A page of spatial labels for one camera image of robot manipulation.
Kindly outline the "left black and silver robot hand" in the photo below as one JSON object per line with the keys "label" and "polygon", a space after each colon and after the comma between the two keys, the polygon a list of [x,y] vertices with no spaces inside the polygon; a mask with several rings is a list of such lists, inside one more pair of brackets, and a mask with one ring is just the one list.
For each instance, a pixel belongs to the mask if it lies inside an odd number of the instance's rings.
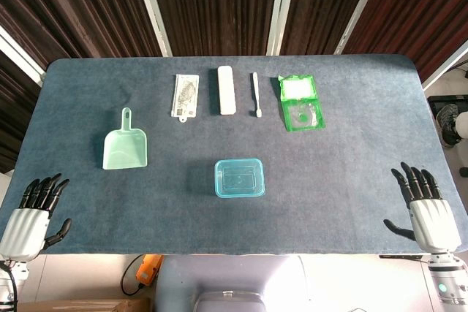
{"label": "left black and silver robot hand", "polygon": [[18,208],[14,209],[1,238],[1,258],[5,261],[30,262],[41,251],[62,241],[70,231],[72,220],[66,219],[60,230],[47,235],[52,215],[69,180],[61,174],[27,185]]}

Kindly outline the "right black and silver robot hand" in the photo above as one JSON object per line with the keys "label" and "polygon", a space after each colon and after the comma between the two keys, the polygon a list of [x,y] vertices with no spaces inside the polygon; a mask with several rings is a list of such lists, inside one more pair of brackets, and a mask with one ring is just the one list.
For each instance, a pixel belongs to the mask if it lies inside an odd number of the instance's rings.
{"label": "right black and silver robot hand", "polygon": [[392,169],[409,214],[411,229],[396,226],[384,219],[384,225],[395,235],[415,241],[429,254],[453,253],[461,245],[461,236],[453,211],[435,177],[425,169],[419,170],[402,162],[402,172]]}

